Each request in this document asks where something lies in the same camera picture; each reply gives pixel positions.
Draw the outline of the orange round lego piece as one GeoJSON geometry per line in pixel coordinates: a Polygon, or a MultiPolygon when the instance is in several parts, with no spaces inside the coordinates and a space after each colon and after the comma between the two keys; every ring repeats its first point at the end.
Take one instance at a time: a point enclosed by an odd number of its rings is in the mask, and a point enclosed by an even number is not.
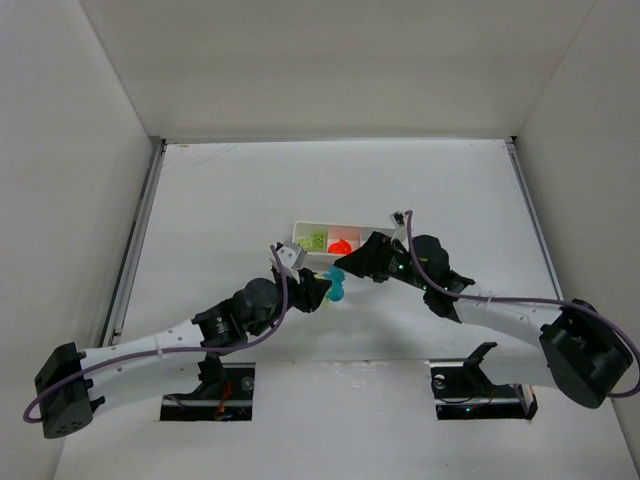
{"type": "Polygon", "coordinates": [[[335,255],[348,255],[353,251],[353,247],[349,241],[340,238],[338,241],[328,246],[327,252],[335,255]]]}

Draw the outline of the white three-compartment tray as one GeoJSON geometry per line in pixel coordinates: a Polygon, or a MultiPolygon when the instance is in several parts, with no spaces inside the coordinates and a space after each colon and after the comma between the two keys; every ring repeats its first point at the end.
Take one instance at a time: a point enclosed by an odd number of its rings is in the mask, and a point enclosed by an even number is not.
{"type": "Polygon", "coordinates": [[[298,221],[292,242],[306,251],[305,267],[325,269],[360,248],[375,231],[389,237],[394,233],[392,228],[298,221]]]}

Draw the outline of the light green lego brick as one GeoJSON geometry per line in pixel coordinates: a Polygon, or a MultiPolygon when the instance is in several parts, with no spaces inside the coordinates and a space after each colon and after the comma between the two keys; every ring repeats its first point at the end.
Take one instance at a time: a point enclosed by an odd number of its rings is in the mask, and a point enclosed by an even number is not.
{"type": "Polygon", "coordinates": [[[303,237],[298,241],[298,245],[302,248],[308,249],[313,247],[313,240],[311,237],[303,237]]]}

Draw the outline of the light green long brick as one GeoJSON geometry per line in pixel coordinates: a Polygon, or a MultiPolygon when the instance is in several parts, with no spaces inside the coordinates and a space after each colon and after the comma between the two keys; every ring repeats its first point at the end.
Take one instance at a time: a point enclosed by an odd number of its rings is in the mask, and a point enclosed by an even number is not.
{"type": "Polygon", "coordinates": [[[326,234],[323,232],[314,232],[310,235],[313,240],[313,251],[324,252],[326,249],[326,234]]]}

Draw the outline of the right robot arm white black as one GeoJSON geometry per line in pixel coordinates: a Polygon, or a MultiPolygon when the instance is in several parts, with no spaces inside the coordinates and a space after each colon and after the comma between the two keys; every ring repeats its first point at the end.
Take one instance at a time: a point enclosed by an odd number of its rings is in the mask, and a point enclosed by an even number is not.
{"type": "Polygon", "coordinates": [[[466,358],[479,380],[494,385],[549,386],[595,409],[612,395],[636,356],[590,304],[580,300],[565,305],[544,299],[502,301],[456,273],[448,252],[433,236],[417,236],[405,247],[398,239],[374,232],[334,265],[358,278],[378,283],[395,279],[416,287],[436,316],[485,327],[525,343],[523,350],[515,352],[486,342],[466,358]]]}

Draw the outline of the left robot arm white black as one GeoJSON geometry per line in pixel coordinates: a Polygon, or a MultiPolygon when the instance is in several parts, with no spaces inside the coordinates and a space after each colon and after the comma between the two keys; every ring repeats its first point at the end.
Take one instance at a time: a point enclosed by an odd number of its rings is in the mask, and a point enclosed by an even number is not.
{"type": "Polygon", "coordinates": [[[309,314],[341,300],[344,279],[307,268],[297,277],[256,278],[231,297],[173,327],[133,341],[81,349],[57,346],[34,378],[23,413],[47,439],[71,435],[129,403],[190,392],[225,378],[220,359],[272,337],[290,310],[309,314]]]}

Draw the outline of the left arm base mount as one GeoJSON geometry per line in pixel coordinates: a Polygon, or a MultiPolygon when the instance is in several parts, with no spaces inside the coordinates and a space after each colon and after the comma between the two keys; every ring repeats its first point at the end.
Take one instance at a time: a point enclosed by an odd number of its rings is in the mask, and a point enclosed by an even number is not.
{"type": "Polygon", "coordinates": [[[253,417],[256,365],[222,364],[222,376],[188,394],[169,394],[161,402],[161,422],[248,422],[253,417]]]}

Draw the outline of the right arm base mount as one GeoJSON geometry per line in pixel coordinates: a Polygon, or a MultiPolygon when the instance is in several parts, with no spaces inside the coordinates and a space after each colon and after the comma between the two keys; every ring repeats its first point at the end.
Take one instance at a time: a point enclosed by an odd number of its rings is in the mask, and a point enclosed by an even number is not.
{"type": "Polygon", "coordinates": [[[533,388],[522,384],[493,384],[481,369],[496,342],[484,342],[465,358],[429,363],[436,417],[440,421],[531,421],[538,411],[533,388]]]}

